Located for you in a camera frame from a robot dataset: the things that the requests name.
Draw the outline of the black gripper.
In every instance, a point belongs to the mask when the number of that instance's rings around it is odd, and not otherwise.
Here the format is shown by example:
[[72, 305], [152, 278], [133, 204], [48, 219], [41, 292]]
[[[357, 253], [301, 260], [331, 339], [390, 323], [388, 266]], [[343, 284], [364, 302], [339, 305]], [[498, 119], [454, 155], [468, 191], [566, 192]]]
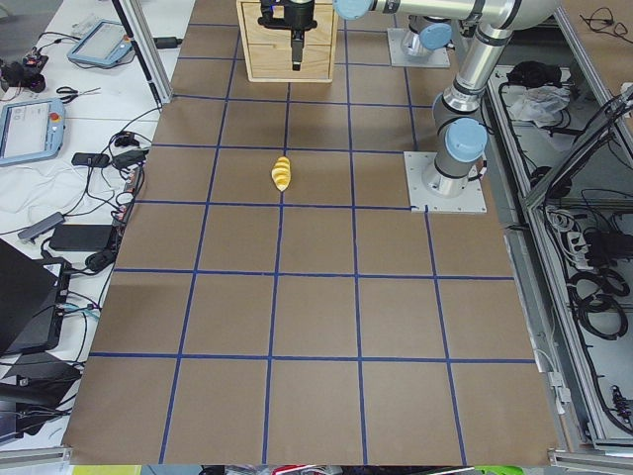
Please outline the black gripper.
[[261, 0], [257, 23], [269, 30], [291, 32], [292, 70], [300, 71], [305, 32], [317, 27], [314, 0]]

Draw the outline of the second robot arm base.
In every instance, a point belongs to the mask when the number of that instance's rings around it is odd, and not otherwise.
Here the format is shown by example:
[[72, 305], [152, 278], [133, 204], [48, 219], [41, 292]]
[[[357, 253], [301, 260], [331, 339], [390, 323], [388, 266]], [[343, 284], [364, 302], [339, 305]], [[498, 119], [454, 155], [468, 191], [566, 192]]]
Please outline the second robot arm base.
[[409, 15], [408, 30], [401, 41], [406, 58], [418, 59], [445, 48], [451, 41], [452, 27], [448, 19]]

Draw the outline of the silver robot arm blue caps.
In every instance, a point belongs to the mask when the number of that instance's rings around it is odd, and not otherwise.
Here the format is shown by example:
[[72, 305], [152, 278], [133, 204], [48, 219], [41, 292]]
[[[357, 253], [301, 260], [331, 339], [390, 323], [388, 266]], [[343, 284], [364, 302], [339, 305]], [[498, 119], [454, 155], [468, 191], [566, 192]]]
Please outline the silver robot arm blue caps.
[[438, 96], [433, 117], [440, 138], [434, 161], [422, 172], [433, 194], [455, 198], [469, 182], [469, 173], [482, 157], [488, 133], [477, 119], [481, 97], [503, 49], [514, 32], [532, 28], [561, 5], [559, 1], [334, 1], [345, 20], [369, 12], [408, 14], [448, 20], [475, 21], [477, 28], [466, 58], [451, 86]]

